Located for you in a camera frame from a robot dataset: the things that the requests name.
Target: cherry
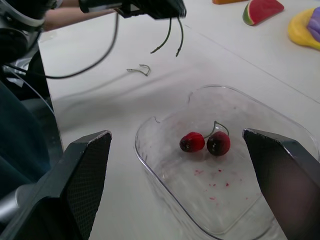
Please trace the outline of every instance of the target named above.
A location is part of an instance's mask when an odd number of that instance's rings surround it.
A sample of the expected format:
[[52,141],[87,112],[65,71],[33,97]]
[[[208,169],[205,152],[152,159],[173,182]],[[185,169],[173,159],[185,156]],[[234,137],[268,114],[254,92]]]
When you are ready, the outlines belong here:
[[205,146],[205,138],[198,132],[190,132],[180,140],[180,148],[187,153],[195,153]]
[[217,131],[208,138],[206,148],[214,156],[225,155],[230,149],[230,138],[222,131]]

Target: gray fabric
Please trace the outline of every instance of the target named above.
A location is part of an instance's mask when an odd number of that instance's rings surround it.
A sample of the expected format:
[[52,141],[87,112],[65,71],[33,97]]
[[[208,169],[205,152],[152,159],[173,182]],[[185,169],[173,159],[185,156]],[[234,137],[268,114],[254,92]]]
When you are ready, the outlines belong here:
[[0,81],[0,198],[50,169],[37,120]]

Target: clear plastic container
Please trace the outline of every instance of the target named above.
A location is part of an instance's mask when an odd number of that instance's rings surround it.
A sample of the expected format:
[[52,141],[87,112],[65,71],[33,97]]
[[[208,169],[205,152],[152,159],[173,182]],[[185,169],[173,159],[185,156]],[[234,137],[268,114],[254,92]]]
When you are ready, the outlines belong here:
[[[180,149],[183,136],[190,132],[206,136],[214,121],[230,132],[226,155],[212,156],[206,147],[196,153]],[[219,125],[216,128],[225,131]],[[244,128],[295,139],[319,160],[318,144],[305,128],[227,86],[196,90],[181,110],[161,122],[148,119],[136,134],[136,154],[156,193],[194,239],[255,240],[271,228],[279,229],[283,236],[261,194],[242,138]]]

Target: toy watermelon slice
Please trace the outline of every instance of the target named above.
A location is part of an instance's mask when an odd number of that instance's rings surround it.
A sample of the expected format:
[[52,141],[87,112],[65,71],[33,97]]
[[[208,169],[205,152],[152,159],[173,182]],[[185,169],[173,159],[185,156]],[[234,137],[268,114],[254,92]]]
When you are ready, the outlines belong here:
[[263,20],[282,12],[285,7],[277,0],[251,0],[243,12],[243,21],[256,25]]

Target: white table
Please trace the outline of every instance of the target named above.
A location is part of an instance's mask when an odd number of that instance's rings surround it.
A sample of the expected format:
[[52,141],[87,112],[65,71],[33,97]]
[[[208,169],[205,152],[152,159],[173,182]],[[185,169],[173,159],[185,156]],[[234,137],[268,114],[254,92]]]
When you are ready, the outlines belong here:
[[[64,148],[84,135],[112,132],[106,184],[91,240],[180,240],[182,229],[158,204],[134,152],[138,127],[151,116],[160,119],[179,108],[189,92],[204,85],[237,88],[302,124],[320,139],[320,54],[287,37],[290,18],[316,0],[282,0],[285,12],[259,26],[242,21],[246,2],[213,5],[185,0],[184,45],[180,28],[148,16],[121,19],[110,56],[74,78],[48,80]],[[46,74],[73,73],[108,48],[114,15],[107,15],[42,35],[40,50]],[[127,73],[147,64],[149,77]]]

